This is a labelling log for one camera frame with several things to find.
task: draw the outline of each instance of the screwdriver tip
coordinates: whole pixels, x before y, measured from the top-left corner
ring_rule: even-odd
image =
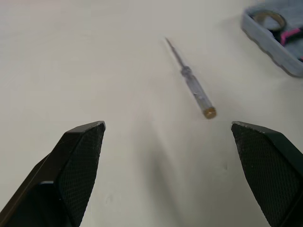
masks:
[[[166,42],[169,44],[169,46],[172,47],[172,44],[170,43],[169,39],[166,37],[164,37],[164,38],[165,38]]]

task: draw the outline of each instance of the gray plastic tray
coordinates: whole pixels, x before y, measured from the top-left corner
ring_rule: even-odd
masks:
[[[287,73],[303,77],[303,39],[282,46],[274,39],[272,33],[257,24],[250,15],[263,10],[281,14],[287,24],[285,30],[303,26],[303,0],[279,0],[258,4],[246,9],[242,16],[241,28],[272,60]]]

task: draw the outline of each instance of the white table surface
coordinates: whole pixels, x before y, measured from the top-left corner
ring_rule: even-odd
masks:
[[[107,125],[82,227],[268,227],[232,121],[303,150],[303,80],[240,29],[253,0],[3,0],[0,209],[62,134]],[[201,114],[163,37],[209,94]]]

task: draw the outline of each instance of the voltage tester screwdriver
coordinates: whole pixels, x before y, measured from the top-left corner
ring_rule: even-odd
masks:
[[[207,95],[205,94],[203,88],[201,87],[199,81],[196,79],[196,77],[193,75],[192,70],[183,63],[180,56],[178,55],[176,49],[172,46],[170,41],[165,38],[167,43],[169,44],[172,52],[174,53],[179,65],[181,66],[181,74],[185,78],[186,83],[190,89],[190,91],[193,93],[199,107],[201,108],[204,116],[207,119],[214,118],[217,113],[216,109],[213,107],[212,103],[209,101]]]

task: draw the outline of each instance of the black plastic part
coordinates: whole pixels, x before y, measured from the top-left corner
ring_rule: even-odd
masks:
[[[66,132],[0,213],[0,227],[79,227],[97,174],[104,122]]]
[[[247,182],[271,227],[303,226],[303,154],[265,127],[234,122],[232,132]]]

